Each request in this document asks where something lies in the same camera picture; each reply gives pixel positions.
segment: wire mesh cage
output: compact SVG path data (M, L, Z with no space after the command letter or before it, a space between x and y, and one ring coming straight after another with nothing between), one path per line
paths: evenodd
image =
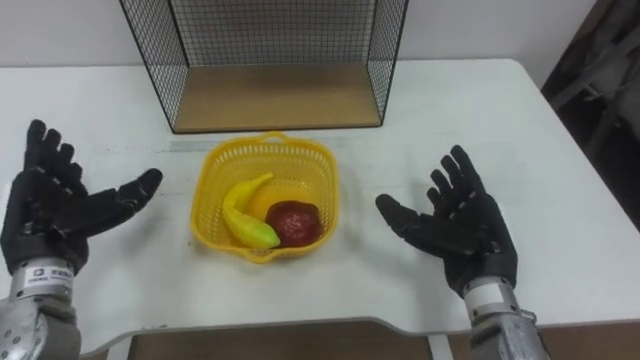
M382 125L408 0L120 0L176 133Z

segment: robotic hand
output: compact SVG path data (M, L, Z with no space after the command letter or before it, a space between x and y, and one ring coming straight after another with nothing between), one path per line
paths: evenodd
M498 204L467 153L454 146L431 173L438 189L427 197L433 215L418 214L387 194L376 205L387 224L411 246L444 261L449 287L464 299L472 324L472 359L547 359L535 315L518 305L518 255Z
M0 245L12 275L0 302L1 359L77 359L80 333L71 307L73 278L87 263L87 239L142 210L162 181L157 169L89 195L73 146L34 120L24 169L12 184Z

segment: wooden floor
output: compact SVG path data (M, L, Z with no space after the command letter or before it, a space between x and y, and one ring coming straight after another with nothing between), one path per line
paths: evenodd
M545 329L552 360L640 359L640 323ZM469 359L465 335L450 336L456 360ZM91 358L104 360L106 354ZM129 360L430 360L425 338L372 322L314 324L139 336Z

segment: white wall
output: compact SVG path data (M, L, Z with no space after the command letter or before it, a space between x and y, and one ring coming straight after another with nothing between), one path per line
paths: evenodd
M594 3L410 0L400 56L513 58L542 85ZM0 0L0 66L139 63L118 0Z

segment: wooden shelf base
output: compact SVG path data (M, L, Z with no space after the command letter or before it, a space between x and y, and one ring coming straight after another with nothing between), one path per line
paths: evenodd
M379 126L364 63L192 67L177 133Z

